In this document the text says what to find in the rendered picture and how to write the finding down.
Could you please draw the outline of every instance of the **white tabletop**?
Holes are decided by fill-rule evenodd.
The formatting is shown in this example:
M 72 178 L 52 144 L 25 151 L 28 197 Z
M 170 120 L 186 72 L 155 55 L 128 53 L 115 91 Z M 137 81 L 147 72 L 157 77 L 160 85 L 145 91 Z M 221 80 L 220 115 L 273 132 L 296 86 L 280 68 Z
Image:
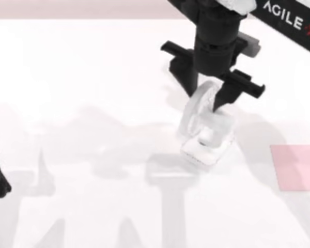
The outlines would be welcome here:
M 257 20 L 237 68 L 237 141 L 209 173 L 175 166 L 188 98 L 168 73 L 182 20 L 0 21 L 0 248 L 310 248 L 310 192 L 280 192 L 270 145 L 310 144 L 310 53 Z

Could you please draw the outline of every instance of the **glossy white surface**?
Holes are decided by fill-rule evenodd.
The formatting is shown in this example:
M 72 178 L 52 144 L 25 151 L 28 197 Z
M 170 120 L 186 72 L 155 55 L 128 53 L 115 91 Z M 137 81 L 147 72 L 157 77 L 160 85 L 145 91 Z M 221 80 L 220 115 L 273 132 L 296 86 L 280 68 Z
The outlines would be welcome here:
M 199 175 L 160 51 L 192 47 L 191 23 L 0 21 L 0 248 L 310 248 L 310 193 L 278 190 L 269 147 L 310 144 L 310 53 L 257 20 L 242 31 L 262 50 L 237 68 L 267 91 L 228 107 L 237 141 Z

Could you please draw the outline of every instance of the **pink square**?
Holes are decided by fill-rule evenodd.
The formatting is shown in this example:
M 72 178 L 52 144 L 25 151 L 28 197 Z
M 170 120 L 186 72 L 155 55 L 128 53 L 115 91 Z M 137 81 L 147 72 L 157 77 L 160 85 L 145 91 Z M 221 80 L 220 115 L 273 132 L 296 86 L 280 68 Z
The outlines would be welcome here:
M 282 191 L 310 191 L 310 145 L 272 145 L 271 153 Z

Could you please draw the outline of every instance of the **white table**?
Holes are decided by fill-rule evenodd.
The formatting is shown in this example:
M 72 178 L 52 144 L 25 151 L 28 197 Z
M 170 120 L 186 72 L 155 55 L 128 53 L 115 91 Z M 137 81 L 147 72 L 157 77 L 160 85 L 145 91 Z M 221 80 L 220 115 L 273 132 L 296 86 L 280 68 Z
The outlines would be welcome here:
M 227 107 L 237 142 L 198 176 L 152 170 L 183 163 L 188 98 L 160 46 L 192 47 L 191 23 L 0 21 L 0 248 L 309 248 L 310 193 L 276 189 L 269 146 L 310 144 L 310 53 L 241 30 L 263 48 L 237 68 L 267 91 Z

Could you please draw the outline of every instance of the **black tape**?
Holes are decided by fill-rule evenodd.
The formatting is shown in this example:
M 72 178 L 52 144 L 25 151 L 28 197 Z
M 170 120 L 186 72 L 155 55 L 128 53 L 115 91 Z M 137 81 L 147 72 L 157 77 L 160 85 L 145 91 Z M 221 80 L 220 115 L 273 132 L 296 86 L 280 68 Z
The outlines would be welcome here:
M 310 51 L 310 8 L 296 0 L 256 0 L 251 14 Z

